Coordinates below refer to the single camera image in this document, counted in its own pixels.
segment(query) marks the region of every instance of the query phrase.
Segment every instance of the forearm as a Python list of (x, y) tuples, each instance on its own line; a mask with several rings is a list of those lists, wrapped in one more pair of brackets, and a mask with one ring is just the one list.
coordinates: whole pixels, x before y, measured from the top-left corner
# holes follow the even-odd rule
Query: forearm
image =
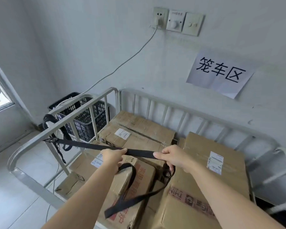
[(284, 228), (206, 167), (194, 160), (188, 167), (223, 229)]
[(42, 229), (93, 228), (116, 172), (103, 163)]

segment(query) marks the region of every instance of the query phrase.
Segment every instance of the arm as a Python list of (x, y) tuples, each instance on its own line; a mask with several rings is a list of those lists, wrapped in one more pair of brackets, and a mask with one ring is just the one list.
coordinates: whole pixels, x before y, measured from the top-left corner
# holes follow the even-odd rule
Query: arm
[(157, 159), (167, 161), (171, 170), (175, 165), (183, 168), (185, 172), (191, 173), (223, 229), (284, 228), (262, 209), (223, 183), (178, 146), (169, 146), (162, 153), (155, 152), (154, 156)]
[(102, 150), (103, 164), (88, 181), (53, 215), (42, 229), (94, 228), (122, 155), (127, 149)]

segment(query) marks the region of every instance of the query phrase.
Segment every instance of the black plastic crate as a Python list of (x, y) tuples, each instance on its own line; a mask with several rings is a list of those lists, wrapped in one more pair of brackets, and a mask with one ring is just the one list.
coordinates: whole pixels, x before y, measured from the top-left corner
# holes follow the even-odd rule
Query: black plastic crate
[[(78, 92), (72, 92), (69, 95), (63, 97), (62, 99), (56, 101), (54, 104), (50, 105), (48, 107), (48, 109), (52, 110), (62, 101), (70, 99), (70, 98), (75, 97), (77, 95), (79, 95)], [(57, 119), (58, 120), (63, 119), (66, 115), (70, 114), (71, 112), (73, 112), (77, 108), (81, 107), (82, 105), (84, 105), (85, 103), (87, 103), (91, 99), (92, 98), (90, 98), (90, 97), (82, 98), (81, 100), (77, 101), (76, 103), (69, 106), (65, 110), (61, 111), (60, 113), (57, 113)], [(105, 103), (103, 101), (96, 102), (93, 105), (93, 113), (94, 113), (94, 117), (95, 117), (96, 128), (99, 132), (107, 124), (106, 112), (105, 112)], [(89, 141), (94, 137), (95, 134), (94, 134), (94, 130), (93, 130), (93, 124), (92, 124), (92, 119), (91, 119), (89, 109), (86, 109), (80, 115), (78, 115), (74, 119), (74, 124), (75, 124), (76, 130), (78, 132), (78, 135), (80, 136), (80, 139), (82, 139), (84, 141)], [(68, 133), (74, 136), (74, 133), (72, 131), (70, 123), (67, 123), (65, 125), (65, 127), (67, 128)]]

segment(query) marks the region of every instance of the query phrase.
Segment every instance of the metal cart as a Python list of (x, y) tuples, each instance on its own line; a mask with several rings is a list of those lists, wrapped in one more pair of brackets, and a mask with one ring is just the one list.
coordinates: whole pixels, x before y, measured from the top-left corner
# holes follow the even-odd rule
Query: metal cart
[[(182, 105), (176, 104), (176, 103), (172, 103), (169, 102), (167, 100), (158, 98), (156, 96), (152, 96), (149, 94), (146, 94), (144, 92), (141, 91), (137, 91), (134, 89), (121, 89), (121, 90), (117, 90), (116, 88), (108, 88), (107, 90), (105, 90), (103, 93), (101, 93), (98, 96), (92, 96), (93, 99), (90, 100), (89, 102), (87, 102), (86, 104), (82, 105), (80, 108), (76, 109), (75, 111), (73, 111), (71, 114), (67, 115), (66, 117), (64, 117), (62, 120), (60, 120), (59, 122), (55, 123), (52, 127), (48, 128), (47, 130), (41, 132), (40, 134), (38, 134), (36, 137), (34, 137), (33, 139), (31, 139), (30, 141), (28, 141), (27, 143), (25, 143), (23, 146), (21, 146), (18, 150), (16, 150), (12, 156), (10, 157), (9, 161), (8, 161), (8, 170), (10, 171), (11, 174), (15, 175), (16, 178), (18, 178), (23, 184), (25, 184), (28, 188), (30, 188), (32, 191), (34, 191), (35, 193), (37, 193), (39, 196), (41, 196), (47, 203), (51, 204), (54, 208), (58, 209), (62, 206), (62, 204), (64, 204), (64, 201), (61, 200), (59, 197), (57, 197), (55, 194), (53, 194), (52, 192), (47, 190), (47, 187), (55, 180), (55, 178), (58, 177), (58, 175), (61, 172), (65, 172), (67, 175), (70, 173), (68, 170), (68, 165), (70, 165), (73, 160), (81, 153), (83, 152), (83, 149), (81, 149), (67, 164), (64, 164), (62, 162), (62, 160), (60, 159), (60, 157), (58, 156), (55, 148), (53, 147), (52, 144), (47, 143), (47, 146), (49, 148), (49, 150), (52, 152), (52, 154), (54, 155), (54, 157), (56, 158), (57, 162), (60, 164), (61, 169), (49, 180), (46, 182), (46, 184), (41, 185), (39, 184), (37, 181), (35, 181), (32, 177), (28, 176), (26, 173), (24, 173), (21, 169), (19, 169), (17, 167), (17, 161), (18, 159), (25, 154), (26, 152), (28, 152), (31, 148), (33, 148), (34, 146), (36, 146), (38, 143), (43, 142), (44, 139), (49, 138), (49, 136), (52, 133), (55, 133), (60, 127), (64, 126), (67, 123), (70, 123), (71, 128), (73, 130), (73, 132), (75, 133), (75, 140), (76, 141), (80, 141), (79, 135), (77, 133), (75, 124), (73, 122), (73, 119), (81, 114), (84, 110), (86, 109), (90, 109), (90, 112), (92, 113), (92, 105), (95, 104), (97, 101), (99, 100), (103, 100), (105, 102), (105, 109), (106, 109), (106, 120), (107, 123), (110, 121), (109, 119), (109, 113), (108, 113), (108, 103), (107, 103), (107, 96), (108, 94), (114, 92), (115, 94), (115, 108), (116, 108), (116, 114), (122, 110), (123, 105), (122, 105), (122, 95), (124, 95), (126, 93), (127, 96), (131, 96), (132, 97), (132, 104), (130, 106), (130, 108), (132, 109), (132, 112), (135, 112), (135, 104), (136, 102), (136, 98), (137, 100), (140, 98), (146, 98), (148, 100), (147, 102), (147, 109), (146, 109), (146, 114), (145, 114), (145, 118), (148, 119), (149, 118), (149, 111), (150, 111), (150, 107), (151, 107), (151, 102), (153, 101), (154, 104), (163, 104), (165, 106), (164, 108), (164, 112), (162, 115), (162, 120), (161, 120), (161, 124), (164, 124), (165, 121), (165, 117), (167, 115), (167, 110), (168, 108), (171, 109), (178, 109), (180, 111), (183, 112), (179, 124), (176, 128), (173, 128), (177, 133), (180, 131), (180, 128), (182, 126), (182, 123), (186, 117), (187, 114), (189, 115), (193, 115), (193, 116), (197, 116), (199, 118), (202, 118), (202, 122), (200, 123), (199, 127), (197, 128), (196, 132), (197, 134), (200, 134), (202, 129), (208, 125), (209, 123), (216, 123), (219, 124), (221, 126), (223, 126), (223, 129), (221, 130), (221, 132), (218, 134), (217, 138), (214, 140), (218, 143), (221, 143), (223, 141), (223, 139), (229, 134), (229, 132), (231, 130), (237, 130), (240, 131), (244, 134), (246, 134), (246, 138), (240, 142), (234, 150), (243, 150), (245, 149), (246, 146), (250, 145), (250, 143), (252, 143), (254, 140), (259, 139), (259, 140), (263, 140), (264, 142), (268, 143), (269, 145), (269, 150), (267, 151), (261, 151), (259, 156), (256, 156), (255, 158), (253, 158), (252, 160), (246, 162), (246, 169), (247, 169), (247, 173), (248, 173), (248, 178), (250, 180), (250, 172), (252, 172), (254, 169), (256, 169), (261, 162), (265, 162), (268, 161), (269, 159), (271, 159), (272, 157), (275, 156), (275, 154), (278, 153), (284, 153), (284, 155), (286, 156), (286, 149), (283, 147), (280, 147), (280, 145), (271, 137), (267, 136), (266, 134), (263, 133), (259, 133), (257, 131), (254, 131), (252, 129), (249, 129), (247, 127), (243, 127), (219, 118), (216, 118), (214, 116), (211, 115), (207, 115), (205, 113), (190, 109), (190, 108), (186, 108)], [(81, 98), (88, 96), (91, 97), (91, 95), (83, 95), (77, 98), (72, 99), (68, 104), (61, 106), (60, 108), (54, 109), (52, 111), (49, 112), (49, 114), (52, 115), (56, 115), (58, 112), (66, 109), (69, 105), (74, 104), (75, 102), (79, 101)], [(92, 123), (93, 123), (93, 128), (94, 128), (94, 132), (95, 132), (95, 136), (89, 141), (92, 142), (93, 140), (99, 140), (98, 137), (98, 132), (97, 132), (97, 128), (96, 128), (96, 124), (95, 124), (95, 117), (93, 114), (91, 114), (91, 118), (92, 118)], [(276, 173), (275, 175), (268, 177), (267, 179), (265, 179), (264, 181), (262, 181), (259, 184), (256, 184), (254, 186), (252, 186), (251, 183), (251, 194), (253, 196), (253, 200), (255, 201), (255, 195), (254, 195), (254, 190), (256, 190), (257, 188), (260, 188), (261, 186), (265, 186), (271, 182), (273, 182), (274, 180), (282, 177), (286, 175), (286, 170)], [(267, 212), (269, 214), (273, 214), (282, 210), (286, 210), (286, 202), (282, 203), (280, 205), (274, 206), (272, 208), (270, 208)]]

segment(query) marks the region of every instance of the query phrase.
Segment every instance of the white paper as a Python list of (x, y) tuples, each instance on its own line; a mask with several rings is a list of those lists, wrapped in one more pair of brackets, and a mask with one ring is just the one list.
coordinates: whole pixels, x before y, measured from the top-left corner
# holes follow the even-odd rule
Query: white paper
[(207, 168), (221, 175), (221, 169), (223, 163), (224, 163), (224, 157), (211, 151), (210, 157), (208, 159)]
[(120, 138), (123, 138), (124, 140), (126, 140), (130, 136), (130, 133), (122, 128), (119, 128), (114, 134), (119, 136)]
[(258, 64), (253, 61), (202, 49), (196, 56), (186, 82), (234, 99), (257, 67)]
[(101, 160), (103, 162), (103, 154), (98, 154), (96, 156), (97, 159)]
[(103, 162), (97, 158), (94, 158), (94, 160), (91, 162), (91, 165), (95, 166), (96, 168), (99, 168), (102, 164)]

